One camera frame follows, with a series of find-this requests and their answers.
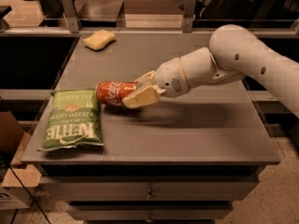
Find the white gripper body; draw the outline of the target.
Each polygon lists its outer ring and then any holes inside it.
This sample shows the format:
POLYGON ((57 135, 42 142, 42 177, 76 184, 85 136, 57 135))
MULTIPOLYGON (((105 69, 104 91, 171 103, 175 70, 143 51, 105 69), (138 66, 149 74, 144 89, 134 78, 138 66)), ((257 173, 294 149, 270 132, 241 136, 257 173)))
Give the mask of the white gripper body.
POLYGON ((164 97, 179 97, 190 91, 180 58, 161 64, 155 72, 155 81, 164 97))

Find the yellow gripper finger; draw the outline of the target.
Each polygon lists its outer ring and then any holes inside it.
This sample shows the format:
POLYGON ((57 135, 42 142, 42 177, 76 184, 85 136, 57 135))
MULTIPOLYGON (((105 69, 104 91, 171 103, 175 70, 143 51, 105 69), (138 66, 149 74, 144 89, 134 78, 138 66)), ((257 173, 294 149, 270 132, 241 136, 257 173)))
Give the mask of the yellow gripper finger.
POLYGON ((135 80, 136 86, 139 88, 143 85, 154 85, 156 83, 155 81, 155 71, 152 70, 144 75, 142 75, 141 77, 137 78, 135 80))
POLYGON ((128 108, 152 105, 159 102, 164 92, 165 89, 160 89, 157 85, 145 85, 125 96, 122 102, 128 108))

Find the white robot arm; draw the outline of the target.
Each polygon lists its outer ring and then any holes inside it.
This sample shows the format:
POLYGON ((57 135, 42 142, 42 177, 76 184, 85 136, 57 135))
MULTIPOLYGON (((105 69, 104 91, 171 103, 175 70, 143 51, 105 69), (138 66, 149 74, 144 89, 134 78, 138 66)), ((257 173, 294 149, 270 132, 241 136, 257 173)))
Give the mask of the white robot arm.
POLYGON ((152 105, 161 97, 179 97, 199 86, 215 86, 251 77, 299 117, 298 62, 273 51, 238 25, 223 25, 209 46, 161 64, 139 77, 136 90, 122 101, 129 108, 152 105))

